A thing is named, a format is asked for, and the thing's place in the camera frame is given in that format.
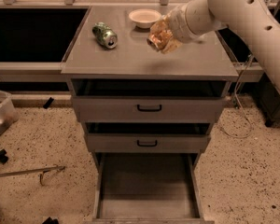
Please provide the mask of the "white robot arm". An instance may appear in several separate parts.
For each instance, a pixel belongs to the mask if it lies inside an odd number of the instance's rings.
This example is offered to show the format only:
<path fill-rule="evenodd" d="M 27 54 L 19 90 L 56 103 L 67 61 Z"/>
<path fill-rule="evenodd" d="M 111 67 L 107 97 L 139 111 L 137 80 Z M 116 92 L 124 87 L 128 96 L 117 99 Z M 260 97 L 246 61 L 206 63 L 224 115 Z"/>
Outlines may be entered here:
<path fill-rule="evenodd" d="M 280 94 L 280 24 L 264 0 L 191 0 L 171 10 L 151 33 L 170 33 L 161 39 L 161 50 L 167 51 L 172 39 L 189 43 L 224 27 L 245 42 Z"/>

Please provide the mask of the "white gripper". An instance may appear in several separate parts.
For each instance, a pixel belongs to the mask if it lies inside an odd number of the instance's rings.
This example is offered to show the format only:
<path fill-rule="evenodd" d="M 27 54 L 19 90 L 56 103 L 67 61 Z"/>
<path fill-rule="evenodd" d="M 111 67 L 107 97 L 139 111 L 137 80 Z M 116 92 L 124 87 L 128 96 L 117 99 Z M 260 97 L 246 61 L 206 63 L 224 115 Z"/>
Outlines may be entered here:
<path fill-rule="evenodd" d="M 190 43 L 202 35 L 201 10 L 188 4 L 175 7 L 167 16 L 162 16 L 157 24 L 160 27 L 169 25 L 174 36 L 161 50 L 162 54 L 173 52 L 182 46 L 182 43 Z"/>

